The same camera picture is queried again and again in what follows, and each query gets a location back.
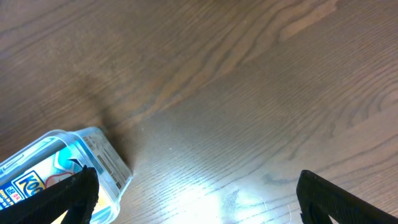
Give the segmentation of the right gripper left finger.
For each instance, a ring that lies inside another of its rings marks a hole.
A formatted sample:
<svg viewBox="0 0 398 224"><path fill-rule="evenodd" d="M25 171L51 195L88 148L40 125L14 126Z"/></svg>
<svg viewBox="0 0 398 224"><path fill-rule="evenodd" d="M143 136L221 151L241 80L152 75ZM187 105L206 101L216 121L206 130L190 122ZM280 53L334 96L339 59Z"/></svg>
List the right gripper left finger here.
<svg viewBox="0 0 398 224"><path fill-rule="evenodd" d="M1 210L1 223L52 223L65 214L62 223L90 222L99 199L99 180L93 167Z"/></svg>

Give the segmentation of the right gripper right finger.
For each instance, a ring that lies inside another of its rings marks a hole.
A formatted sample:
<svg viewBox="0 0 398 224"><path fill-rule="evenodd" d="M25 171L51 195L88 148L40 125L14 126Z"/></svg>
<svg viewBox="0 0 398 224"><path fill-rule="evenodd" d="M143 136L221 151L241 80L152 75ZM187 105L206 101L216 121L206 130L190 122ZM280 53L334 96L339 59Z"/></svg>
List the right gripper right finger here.
<svg viewBox="0 0 398 224"><path fill-rule="evenodd" d="M310 170L300 173L296 194L304 224L397 223L394 217Z"/></svg>

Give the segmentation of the blue Kool Fever box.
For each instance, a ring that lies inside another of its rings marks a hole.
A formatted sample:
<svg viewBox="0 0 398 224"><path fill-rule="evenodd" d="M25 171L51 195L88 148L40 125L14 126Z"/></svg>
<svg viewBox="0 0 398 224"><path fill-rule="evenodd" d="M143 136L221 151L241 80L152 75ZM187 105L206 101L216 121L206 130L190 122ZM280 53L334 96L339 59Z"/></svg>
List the blue Kool Fever box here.
<svg viewBox="0 0 398 224"><path fill-rule="evenodd" d="M110 223L101 175L77 149L23 152L1 166L1 223Z"/></svg>

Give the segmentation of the clear plastic container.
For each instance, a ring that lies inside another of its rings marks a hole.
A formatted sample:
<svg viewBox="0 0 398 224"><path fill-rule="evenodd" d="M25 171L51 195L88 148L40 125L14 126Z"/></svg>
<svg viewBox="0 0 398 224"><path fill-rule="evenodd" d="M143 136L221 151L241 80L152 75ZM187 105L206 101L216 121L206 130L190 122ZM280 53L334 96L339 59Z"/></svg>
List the clear plastic container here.
<svg viewBox="0 0 398 224"><path fill-rule="evenodd" d="M50 131L1 163L1 210L80 172L96 169L99 199L90 222L111 223L132 172L96 127Z"/></svg>

